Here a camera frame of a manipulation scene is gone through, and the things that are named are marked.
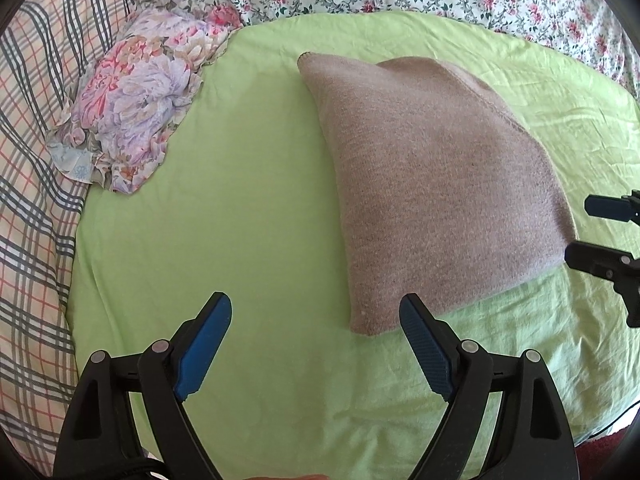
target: silver screw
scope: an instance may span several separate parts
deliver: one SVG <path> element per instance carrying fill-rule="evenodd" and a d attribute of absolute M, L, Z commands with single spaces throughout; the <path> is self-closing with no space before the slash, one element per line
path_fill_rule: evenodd
<path fill-rule="evenodd" d="M 162 352 L 166 352 L 168 348 L 169 348 L 169 342 L 166 339 L 159 339 L 158 341 L 156 341 L 151 345 L 151 349 L 156 354 L 161 354 Z"/>
<path fill-rule="evenodd" d="M 471 341 L 471 339 L 465 339 L 462 342 L 462 349 L 469 354 L 475 354 L 479 348 L 478 343 Z"/>
<path fill-rule="evenodd" d="M 92 363 L 101 363 L 102 361 L 104 361 L 105 357 L 107 357 L 107 352 L 105 352 L 104 350 L 98 350 L 91 354 L 90 359 Z"/>
<path fill-rule="evenodd" d="M 527 353 L 525 355 L 527 356 L 527 359 L 532 363 L 537 363 L 541 359 L 540 354 L 535 350 L 527 350 Z"/>

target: blue gripper pad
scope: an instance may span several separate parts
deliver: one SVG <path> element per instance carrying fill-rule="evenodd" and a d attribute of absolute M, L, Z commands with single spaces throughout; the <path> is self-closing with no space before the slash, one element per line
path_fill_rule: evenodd
<path fill-rule="evenodd" d="M 636 210 L 629 200 L 599 195 L 589 195 L 584 201 L 584 210 L 589 216 L 608 218 L 619 222 L 629 222 L 636 215 Z"/>
<path fill-rule="evenodd" d="M 180 402 L 200 389 L 230 324 L 231 300 L 223 294 L 180 360 L 174 386 L 175 396 Z"/>
<path fill-rule="evenodd" d="M 409 299 L 400 302 L 400 325 L 431 391 L 445 402 L 453 395 L 451 362 Z"/>

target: beige checkered cloth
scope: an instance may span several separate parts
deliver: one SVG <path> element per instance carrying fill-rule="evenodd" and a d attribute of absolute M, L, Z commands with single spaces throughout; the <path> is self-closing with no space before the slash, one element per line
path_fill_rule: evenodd
<path fill-rule="evenodd" d="M 135 1 L 26 0 L 0 38 L 0 425 L 45 474 L 77 381 L 65 309 L 88 187 L 44 134 Z"/>

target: black cable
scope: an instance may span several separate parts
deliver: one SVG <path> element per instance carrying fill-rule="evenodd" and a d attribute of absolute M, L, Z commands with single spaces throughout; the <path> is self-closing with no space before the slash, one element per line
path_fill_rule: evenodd
<path fill-rule="evenodd" d="M 169 478 L 166 466 L 153 458 L 133 458 L 71 476 L 54 476 L 50 480 L 122 480 L 140 473 L 158 473 Z"/>
<path fill-rule="evenodd" d="M 605 431 L 607 431 L 611 426 L 613 426 L 617 421 L 619 421 L 622 417 L 624 417 L 628 412 L 630 412 L 632 409 L 634 409 L 638 404 L 640 404 L 640 400 L 636 400 L 636 402 L 634 402 L 631 406 L 629 406 L 624 412 L 622 412 L 622 414 L 616 419 L 614 420 L 611 424 L 609 424 L 607 427 L 603 428 L 602 430 L 600 430 L 598 433 L 594 433 L 592 434 L 587 440 L 591 440 L 592 438 L 596 438 L 597 436 L 603 434 Z"/>

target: green bed sheet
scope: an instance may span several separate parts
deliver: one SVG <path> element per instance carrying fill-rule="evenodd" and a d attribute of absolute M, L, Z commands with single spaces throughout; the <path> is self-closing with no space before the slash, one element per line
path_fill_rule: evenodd
<path fill-rule="evenodd" d="M 302 16 L 232 37 L 204 71 L 165 163 L 137 193 L 89 193 L 67 313 L 80 368 L 96 349 L 128 354 L 170 336 L 221 290 L 232 325 L 185 406 L 225 478 L 401 480 L 445 405 L 402 332 L 348 330 L 334 170 L 296 69 L 308 50 L 462 65 L 546 147 L 580 238 L 636 254 L 635 226 L 588 218 L 582 203 L 640 182 L 638 107 L 592 69 L 479 27 L 412 12 Z M 539 349 L 577 442 L 637 393 L 640 332 L 625 328 L 622 301 L 603 281 L 561 267 L 446 321 L 489 351 Z M 155 450 L 138 397 L 134 408 Z M 489 436 L 486 424 L 467 476 Z"/>

